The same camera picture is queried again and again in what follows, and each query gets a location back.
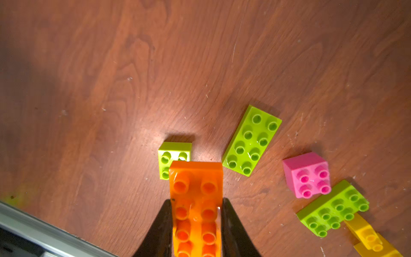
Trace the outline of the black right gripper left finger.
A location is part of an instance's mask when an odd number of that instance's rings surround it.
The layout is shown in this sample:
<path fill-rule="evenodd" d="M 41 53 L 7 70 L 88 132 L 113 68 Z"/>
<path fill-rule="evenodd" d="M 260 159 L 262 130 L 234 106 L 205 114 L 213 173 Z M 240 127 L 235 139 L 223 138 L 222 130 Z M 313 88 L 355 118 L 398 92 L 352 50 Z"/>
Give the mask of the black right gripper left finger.
<path fill-rule="evenodd" d="M 172 204 L 166 200 L 133 257 L 172 256 Z"/>

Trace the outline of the small green 2x2 lego brick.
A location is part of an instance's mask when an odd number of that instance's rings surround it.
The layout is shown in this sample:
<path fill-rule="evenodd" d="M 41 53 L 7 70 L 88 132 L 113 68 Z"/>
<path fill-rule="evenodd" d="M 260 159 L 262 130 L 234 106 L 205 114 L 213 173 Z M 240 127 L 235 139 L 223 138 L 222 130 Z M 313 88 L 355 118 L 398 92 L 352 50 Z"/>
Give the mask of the small green 2x2 lego brick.
<path fill-rule="evenodd" d="M 190 161 L 192 143 L 164 142 L 158 149 L 159 178 L 169 179 L 169 168 L 173 161 Z"/>

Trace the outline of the orange 2x4 lego brick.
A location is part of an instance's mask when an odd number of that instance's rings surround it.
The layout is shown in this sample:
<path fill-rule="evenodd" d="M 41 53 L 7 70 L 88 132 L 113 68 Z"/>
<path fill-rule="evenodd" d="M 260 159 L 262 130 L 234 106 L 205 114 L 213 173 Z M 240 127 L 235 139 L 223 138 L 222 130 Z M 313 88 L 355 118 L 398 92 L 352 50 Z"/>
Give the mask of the orange 2x4 lego brick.
<path fill-rule="evenodd" d="M 221 256 L 223 175 L 220 162 L 172 162 L 169 185 L 175 256 Z"/>

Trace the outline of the pink 2x2 lego brick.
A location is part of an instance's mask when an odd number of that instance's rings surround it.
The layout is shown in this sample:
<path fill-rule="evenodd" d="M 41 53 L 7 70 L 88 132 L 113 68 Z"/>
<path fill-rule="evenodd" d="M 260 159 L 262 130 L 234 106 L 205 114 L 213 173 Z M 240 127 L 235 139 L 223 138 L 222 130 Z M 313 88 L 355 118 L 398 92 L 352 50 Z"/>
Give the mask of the pink 2x2 lego brick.
<path fill-rule="evenodd" d="M 282 164 L 287 185 L 296 198 L 331 192 L 329 164 L 315 152 L 284 159 Z"/>

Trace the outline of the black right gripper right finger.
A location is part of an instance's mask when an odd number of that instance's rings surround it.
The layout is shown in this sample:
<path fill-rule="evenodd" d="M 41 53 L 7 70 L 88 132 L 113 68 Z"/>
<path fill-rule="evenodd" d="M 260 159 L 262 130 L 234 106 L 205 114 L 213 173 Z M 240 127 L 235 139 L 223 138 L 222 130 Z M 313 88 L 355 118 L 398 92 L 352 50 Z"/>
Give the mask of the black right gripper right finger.
<path fill-rule="evenodd" d="M 222 254 L 224 257 L 262 257 L 228 198 L 223 198 L 221 219 Z"/>

